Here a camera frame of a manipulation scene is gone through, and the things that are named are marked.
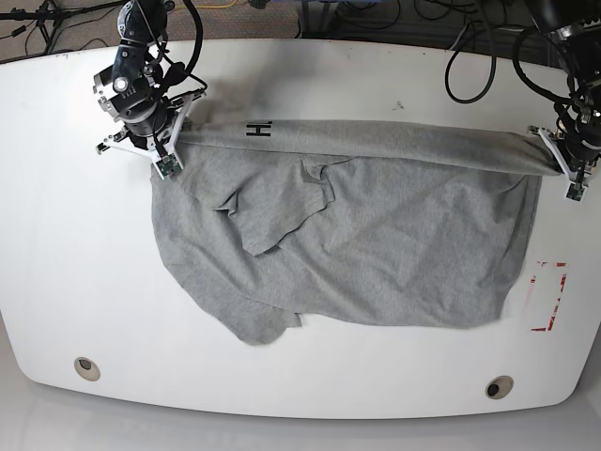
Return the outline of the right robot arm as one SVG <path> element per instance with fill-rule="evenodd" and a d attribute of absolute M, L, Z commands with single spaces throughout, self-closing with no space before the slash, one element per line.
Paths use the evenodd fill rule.
<path fill-rule="evenodd" d="M 176 143 L 192 103 L 208 85 L 193 74 L 204 37 L 201 17 L 184 3 L 195 37 L 188 63 L 168 56 L 167 15 L 172 1 L 129 1 L 117 17 L 120 42 L 112 66 L 94 76 L 93 92 L 101 110 L 122 124 L 96 151 L 114 148 L 148 158 L 163 178 L 183 168 Z"/>

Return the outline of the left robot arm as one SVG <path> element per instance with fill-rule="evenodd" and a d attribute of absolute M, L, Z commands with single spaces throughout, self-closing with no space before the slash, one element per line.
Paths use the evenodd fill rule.
<path fill-rule="evenodd" d="M 526 7 L 538 33 L 557 46 L 568 74 L 569 102 L 558 114 L 563 128 L 558 150 L 581 184 L 600 158 L 600 3 L 528 1 Z"/>

